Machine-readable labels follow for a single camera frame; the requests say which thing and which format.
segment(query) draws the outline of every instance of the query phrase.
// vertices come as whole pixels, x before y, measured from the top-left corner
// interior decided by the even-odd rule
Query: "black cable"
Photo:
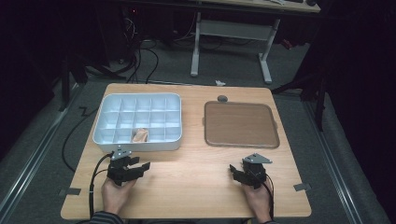
[[[149,222],[148,224],[176,224],[176,223],[180,223],[180,224],[196,224],[196,222],[194,221],[183,221],[183,220],[172,220],[172,221],[166,221],[166,220],[158,220],[158,221],[153,221],[153,222]]]
[[[159,63],[160,59],[158,58],[158,55],[157,55],[154,51],[152,51],[151,49],[145,49],[145,50],[150,51],[150,52],[153,53],[154,56],[157,58],[157,62],[155,63],[154,69],[152,69],[151,73],[150,73],[150,74],[148,75],[148,77],[146,78],[146,84],[149,84],[149,78],[150,78],[151,75],[154,73],[154,71],[157,69],[158,63]]]
[[[104,171],[107,171],[107,169],[99,171],[98,173],[95,174],[95,177],[96,177],[97,175],[99,175],[100,173],[104,172]]]
[[[176,44],[176,45],[179,45],[181,47],[188,47],[188,46],[191,46],[191,45],[193,45],[195,43],[195,40],[190,40],[192,37],[194,37],[194,35],[189,36],[188,38],[185,38],[185,39],[182,39],[182,40],[178,40],[178,41],[174,40],[173,43]],[[178,43],[178,42],[183,42],[183,41],[189,42],[189,44],[180,44],[180,43]]]
[[[262,184],[265,186],[268,193],[270,194],[270,217],[272,220],[274,220],[274,183],[272,182],[272,179],[269,175],[266,176],[270,180],[272,190],[268,189],[268,186],[264,182]]]
[[[270,195],[270,202],[269,202],[270,203],[270,217],[272,220],[274,220],[274,183],[273,183],[271,177],[268,174],[265,174],[266,177],[268,177],[268,179],[270,180],[272,190],[270,190],[268,188],[268,186],[265,184],[265,182],[261,182],[260,179],[257,176],[255,176],[251,170],[249,170],[249,171],[267,189],[268,194]]]
[[[104,161],[107,157],[111,157],[113,153],[110,154],[106,154],[104,157],[102,157],[102,159],[99,160],[99,162],[96,164],[95,169],[93,170],[93,174],[92,174],[92,179],[91,179],[91,184],[90,184],[90,197],[89,197],[89,205],[90,205],[90,218],[93,217],[93,189],[94,189],[94,180],[95,177],[98,173],[96,173],[98,171],[99,165],[102,163],[102,161]]]
[[[130,70],[132,67],[134,67],[134,63],[135,63],[134,57],[131,57],[131,60],[128,62],[128,64],[127,64],[125,67],[123,67],[123,68],[121,68],[121,69],[119,69],[119,70],[117,70],[117,71],[114,71],[114,72],[112,72],[112,73],[113,73],[113,74],[116,74],[116,75],[119,75],[119,74],[121,74],[121,73],[124,73],[124,72]],[[89,69],[88,67],[85,67],[85,71],[86,71],[87,73],[90,73],[91,75],[98,76],[98,77],[99,77],[99,76],[104,76],[104,75],[106,75],[106,74],[104,74],[103,72],[97,73],[97,72],[95,72],[95,71],[92,71],[92,70]]]
[[[129,83],[129,81],[132,79],[132,83],[134,82],[133,78],[136,77],[136,83],[137,83],[137,70],[140,67],[140,63],[142,62],[142,54],[140,52],[140,46],[138,49],[138,55],[139,55],[139,62],[137,64],[137,67],[134,68],[134,72],[128,77],[128,79],[126,80],[126,83]]]
[[[150,46],[149,48],[142,48],[142,49],[154,49],[155,47],[157,47],[157,41],[156,41],[155,39],[146,39],[146,40],[143,40],[143,42],[148,42],[148,41],[154,42],[154,45],[153,45],[153,46]]]
[[[233,42],[233,41],[230,41],[230,40],[227,40],[227,39],[224,39],[223,41],[225,43],[227,43],[227,44],[232,44],[232,45],[237,45],[237,46],[245,46],[245,45],[248,45],[248,44],[250,44],[252,42],[257,42],[257,40],[254,40],[254,39],[249,39],[245,43],[237,43],[237,42]]]
[[[96,109],[94,109],[91,113],[89,113],[88,115],[86,115],[86,117],[84,117],[83,119],[81,119],[74,127],[73,129],[70,131],[70,133],[66,136],[66,138],[64,139],[64,145],[62,146],[62,160],[64,161],[64,164],[67,166],[67,168],[69,168],[73,173],[76,172],[76,170],[69,165],[69,163],[66,161],[66,157],[64,156],[64,149],[66,147],[67,141],[69,140],[70,136],[72,135],[72,133],[76,130],[76,128],[87,118],[90,117],[90,115],[92,115],[94,112],[96,112],[98,110],[99,107],[97,107]]]
[[[80,221],[80,222],[78,222],[76,224],[82,224],[82,223],[90,223],[90,221],[89,220],[82,220],[82,221]]]
[[[217,46],[215,46],[214,48],[205,48],[205,47],[202,46],[202,44],[204,44],[204,43],[201,43],[201,42],[200,42],[200,48],[201,48],[201,49],[205,49],[205,50],[215,50],[215,49],[220,48],[220,47],[222,46],[222,44],[223,44],[223,38],[221,38],[221,37],[218,38],[218,37],[213,37],[213,36],[211,36],[211,38],[210,38],[210,37],[208,37],[208,36],[203,35],[203,38],[202,38],[202,39],[203,39],[203,40],[205,39],[205,40],[207,41],[207,43],[209,43],[209,44],[214,43],[215,41],[210,42],[210,41],[208,41],[208,40],[210,40],[210,39],[214,39],[214,40],[219,39],[219,44],[218,44]]]
[[[241,220],[241,224],[246,224],[251,218],[245,218]]]

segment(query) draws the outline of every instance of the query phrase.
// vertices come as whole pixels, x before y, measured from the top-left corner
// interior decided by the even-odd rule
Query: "wire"
[[[248,221],[251,220],[251,218],[245,218],[241,220],[241,224],[246,224]]]
[[[151,75],[154,73],[154,71],[157,69],[157,67],[158,67],[158,63],[159,63],[159,58],[158,58],[158,55],[154,52],[154,51],[152,51],[151,49],[145,49],[145,50],[148,50],[148,51],[150,51],[151,53],[153,53],[154,54],[154,56],[157,58],[157,62],[155,63],[155,67],[152,69],[152,71],[151,71],[151,73],[148,75],[148,77],[146,78],[146,84],[149,84],[149,78],[151,77]]]
[[[187,35],[189,35],[189,34],[191,33],[192,27],[193,27],[194,24],[195,24],[196,17],[197,17],[197,13],[195,12],[195,13],[194,13],[194,17],[192,18],[190,30],[189,30],[183,37],[181,37],[181,38],[179,38],[179,39],[174,39],[174,42],[177,42],[177,41],[179,41],[179,40],[188,39],[188,38],[191,38],[191,37],[195,36],[195,35],[190,35],[190,36],[187,36]]]
[[[172,221],[166,221],[166,220],[158,220],[158,221],[152,221],[152,222],[148,222],[148,224],[176,224],[176,223],[180,223],[180,224],[196,224],[196,222],[194,221],[184,221],[184,220],[172,220]]]
[[[203,39],[205,39],[206,41],[207,40],[210,40],[210,39],[219,39],[219,44],[217,45],[217,46],[215,46],[214,48],[205,48],[205,47],[203,47],[202,45],[201,45],[201,43],[200,43],[200,48],[201,49],[206,49],[206,50],[215,50],[215,49],[218,49],[218,48],[220,48],[221,46],[222,46],[222,44],[223,44],[223,38],[218,38],[218,37],[214,37],[214,36],[212,36],[212,38],[209,38],[208,36],[205,36],[204,35],[204,38]]]
[[[129,83],[129,81],[132,79],[132,83],[134,83],[134,77],[136,77],[136,83],[137,83],[137,70],[140,67],[140,63],[142,62],[142,54],[140,52],[140,45],[138,48],[138,55],[139,55],[139,62],[137,64],[137,67],[134,66],[134,72],[128,77],[128,79],[126,80],[126,83]]]
[[[182,39],[182,40],[178,40],[177,42],[175,42],[174,41],[174,44],[176,44],[176,45],[178,45],[178,46],[181,46],[181,47],[188,47],[188,46],[191,46],[191,45],[193,45],[194,43],[195,43],[195,41],[194,40],[189,40],[190,38],[192,38],[193,36],[190,36],[189,38],[185,38],[185,39]],[[182,42],[182,41],[185,41],[185,42],[189,42],[188,44],[180,44],[179,42]]]
[[[83,119],[81,119],[74,127],[73,129],[70,131],[70,133],[66,136],[66,138],[64,139],[64,144],[62,146],[62,160],[64,161],[64,164],[67,166],[67,168],[69,168],[69,170],[71,170],[73,173],[76,172],[76,170],[67,162],[66,157],[64,155],[64,149],[66,147],[67,141],[69,140],[70,136],[73,134],[73,132],[76,130],[76,128],[87,118],[90,117],[90,115],[92,115],[94,112],[96,112],[98,110],[99,107],[95,108],[91,113],[89,113],[88,115],[86,115],[86,117],[84,117]]]
[[[268,174],[265,174],[265,176],[268,177],[268,179],[270,180],[272,190],[270,190],[268,188],[268,186],[265,184],[265,182],[261,182],[260,179],[257,176],[255,176],[251,170],[249,170],[249,171],[267,189],[268,194],[270,195],[270,202],[269,202],[270,203],[270,217],[272,220],[274,220],[274,183],[273,183],[271,177]]]
[[[244,45],[248,45],[248,44],[250,44],[250,43],[257,42],[258,40],[249,39],[249,40],[247,40],[245,43],[237,43],[237,42],[233,42],[233,41],[230,41],[230,40],[227,40],[227,39],[224,39],[223,41],[224,41],[225,43],[227,43],[227,44],[233,44],[233,45],[238,45],[238,46],[244,46]]]
[[[99,171],[98,173],[95,174],[95,177],[96,177],[97,175],[99,175],[100,173],[104,172],[104,171],[107,171],[107,169]]]
[[[91,184],[90,184],[90,195],[89,195],[89,196],[90,196],[90,197],[89,197],[90,218],[93,217],[93,189],[94,189],[94,184],[93,184],[93,182],[94,182],[96,176],[97,176],[99,173],[103,172],[103,171],[101,171],[101,172],[97,173],[98,168],[99,168],[99,165],[100,165],[100,164],[102,163],[102,161],[104,161],[107,157],[111,157],[112,155],[113,155],[113,153],[110,153],[110,154],[106,154],[104,157],[102,157],[102,159],[99,160],[99,162],[96,164],[95,169],[93,170],[92,179],[91,179]]]
[[[82,220],[82,221],[80,221],[80,222],[78,222],[76,224],[82,224],[82,223],[90,223],[90,221],[89,220]]]
[[[128,18],[124,18],[126,21],[128,21],[129,22],[129,26],[128,26],[128,28],[126,28],[126,32],[128,32],[129,33],[129,29],[131,29],[131,26],[133,26],[134,27],[134,29],[132,30],[132,35],[131,35],[131,41],[133,41],[134,40],[134,34],[135,34],[135,31],[136,31],[136,26],[134,25],[134,22],[133,21],[131,21],[130,19],[128,19]],[[129,44],[129,38],[128,38],[128,35],[127,34],[125,34],[124,33],[124,35],[125,35],[125,37],[126,37],[126,40],[127,40],[127,42],[128,42],[128,44]]]
[[[141,48],[141,49],[154,49],[155,47],[157,47],[157,41],[154,39],[146,39],[146,40],[143,40],[142,42],[149,42],[149,41],[154,42],[154,45],[149,48]]]

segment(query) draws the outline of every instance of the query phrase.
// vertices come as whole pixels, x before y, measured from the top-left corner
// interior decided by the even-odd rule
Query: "human hand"
[[[272,190],[268,183],[268,179],[264,182],[264,184],[268,187],[269,190]],[[270,201],[272,196],[265,188],[265,186],[261,185],[258,189],[254,189],[253,186],[242,184],[242,189],[247,196],[247,204],[253,211],[254,216],[257,218],[259,223],[271,221],[272,219],[270,216]]]
[[[102,186],[104,211],[118,215],[121,208],[128,202],[131,189],[135,183],[136,180],[131,180],[123,186],[118,186],[112,179],[107,178]]]

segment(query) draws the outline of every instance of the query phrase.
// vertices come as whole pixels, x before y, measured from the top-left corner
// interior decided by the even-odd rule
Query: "wooden tabletop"
[[[133,188],[129,203],[121,211],[124,218],[222,218],[253,217],[240,183],[233,180],[229,165],[242,170],[242,158],[254,152],[273,161],[264,164],[275,186],[276,217],[307,217],[311,207],[303,190],[294,185],[302,180],[271,92],[265,88],[110,84],[110,93],[174,92],[182,104],[182,139],[174,151],[135,152],[141,165],[151,161],[144,177]],[[251,147],[211,147],[204,138],[204,105],[226,95],[229,102],[266,104],[277,124],[280,146],[275,149]],[[79,195],[67,195],[61,215],[65,219],[89,218],[88,192],[93,169],[105,153],[92,141],[94,124],[81,155],[70,188]],[[109,160],[99,170],[106,169]],[[103,209],[102,172],[95,179],[94,210]]]

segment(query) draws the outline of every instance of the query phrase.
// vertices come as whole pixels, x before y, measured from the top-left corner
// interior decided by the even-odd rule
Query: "striped sleeve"
[[[123,221],[117,215],[102,211],[93,214],[90,224],[123,224]]]
[[[279,223],[272,220],[272,221],[264,222],[262,224],[279,224]]]

